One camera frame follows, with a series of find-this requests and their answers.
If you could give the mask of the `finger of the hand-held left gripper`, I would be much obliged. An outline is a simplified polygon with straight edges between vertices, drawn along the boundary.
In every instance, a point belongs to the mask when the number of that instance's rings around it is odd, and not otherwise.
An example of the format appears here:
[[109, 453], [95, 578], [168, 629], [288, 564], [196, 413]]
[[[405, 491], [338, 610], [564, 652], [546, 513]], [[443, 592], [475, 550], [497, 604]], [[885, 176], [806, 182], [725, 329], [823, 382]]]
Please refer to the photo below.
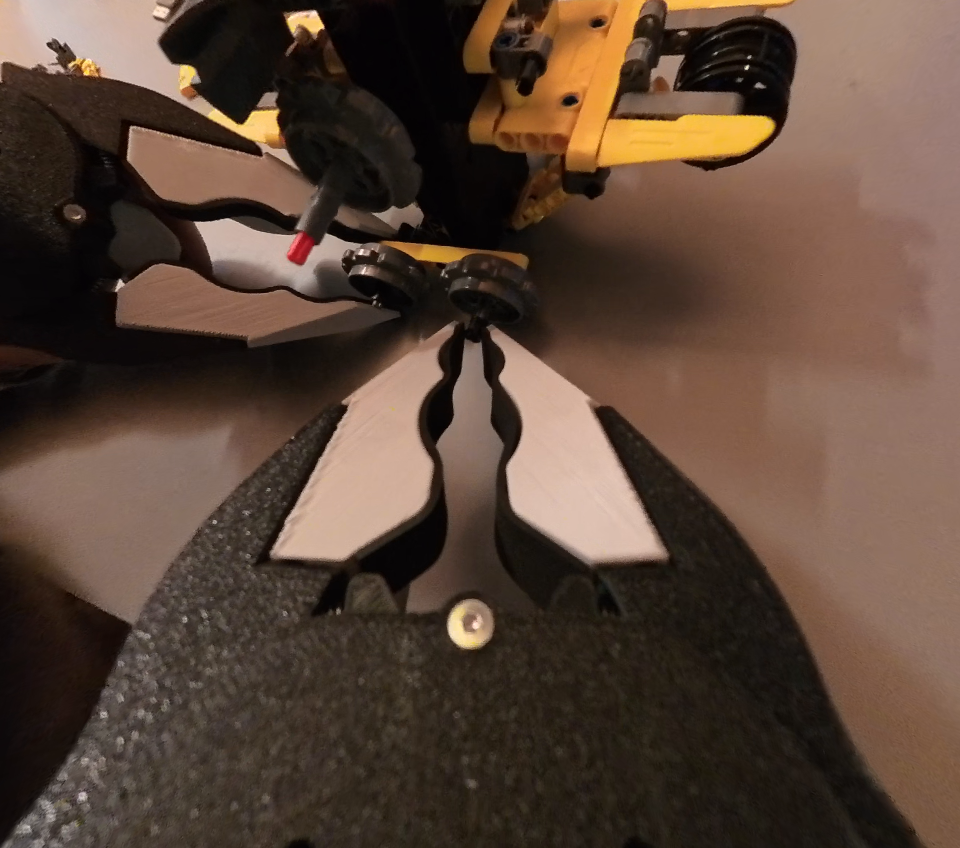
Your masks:
[[249, 229], [291, 233], [316, 187], [269, 154], [249, 154], [131, 126], [126, 169], [147, 203], [201, 223], [232, 220]]
[[244, 343], [251, 349], [349, 333], [401, 317], [367, 299], [313, 299], [286, 286], [241, 289], [157, 263], [113, 286], [116, 326]]

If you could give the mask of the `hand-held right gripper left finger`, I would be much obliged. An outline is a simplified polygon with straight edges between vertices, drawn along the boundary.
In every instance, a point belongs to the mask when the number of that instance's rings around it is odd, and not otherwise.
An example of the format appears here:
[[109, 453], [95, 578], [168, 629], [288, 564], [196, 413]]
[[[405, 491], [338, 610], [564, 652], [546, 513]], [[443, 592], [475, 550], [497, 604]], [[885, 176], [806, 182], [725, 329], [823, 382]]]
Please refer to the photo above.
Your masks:
[[433, 566], [447, 536], [438, 441], [460, 372], [461, 326], [450, 324], [347, 397], [270, 558], [391, 586]]

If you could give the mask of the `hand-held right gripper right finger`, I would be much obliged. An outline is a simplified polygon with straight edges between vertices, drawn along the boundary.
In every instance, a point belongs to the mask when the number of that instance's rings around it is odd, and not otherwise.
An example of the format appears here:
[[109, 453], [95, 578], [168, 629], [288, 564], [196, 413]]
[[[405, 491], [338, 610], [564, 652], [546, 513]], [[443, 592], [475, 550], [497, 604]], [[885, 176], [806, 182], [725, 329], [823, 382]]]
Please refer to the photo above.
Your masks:
[[482, 339], [490, 421], [502, 453], [495, 544], [529, 597], [570, 576], [669, 559], [598, 415], [598, 405], [502, 330]]

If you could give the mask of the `pile of toy brick pieces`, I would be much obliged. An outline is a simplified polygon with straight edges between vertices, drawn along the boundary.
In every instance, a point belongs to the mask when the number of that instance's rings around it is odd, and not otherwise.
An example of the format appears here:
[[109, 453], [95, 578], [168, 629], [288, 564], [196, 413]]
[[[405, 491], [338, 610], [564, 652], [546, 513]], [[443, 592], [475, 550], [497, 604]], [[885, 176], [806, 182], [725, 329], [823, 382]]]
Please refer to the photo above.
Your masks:
[[65, 42], [55, 38], [46, 42], [47, 49], [54, 56], [54, 62], [64, 73], [73, 77], [102, 77], [102, 71], [96, 62], [78, 57]]

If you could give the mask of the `yellow beam with two wheels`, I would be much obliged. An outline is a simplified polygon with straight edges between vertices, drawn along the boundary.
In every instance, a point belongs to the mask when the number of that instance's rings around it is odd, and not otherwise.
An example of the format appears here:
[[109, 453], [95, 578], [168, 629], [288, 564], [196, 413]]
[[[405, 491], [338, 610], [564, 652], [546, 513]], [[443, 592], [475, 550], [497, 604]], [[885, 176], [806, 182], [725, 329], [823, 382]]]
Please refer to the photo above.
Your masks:
[[342, 269], [352, 289], [374, 305], [404, 312], [433, 286], [469, 320], [514, 325], [529, 318], [539, 295], [523, 254], [413, 242], [370, 242], [347, 250]]

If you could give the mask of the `yellow toy brick vehicle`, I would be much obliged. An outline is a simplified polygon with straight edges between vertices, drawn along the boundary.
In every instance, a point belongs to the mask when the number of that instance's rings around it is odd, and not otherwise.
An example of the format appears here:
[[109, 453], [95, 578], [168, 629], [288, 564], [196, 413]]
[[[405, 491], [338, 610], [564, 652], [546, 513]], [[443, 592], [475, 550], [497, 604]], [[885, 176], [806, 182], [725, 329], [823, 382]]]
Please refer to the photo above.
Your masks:
[[159, 46], [229, 125], [272, 127], [314, 187], [289, 258], [348, 210], [416, 205], [428, 243], [492, 249], [612, 168], [766, 150], [796, 0], [184, 0]]

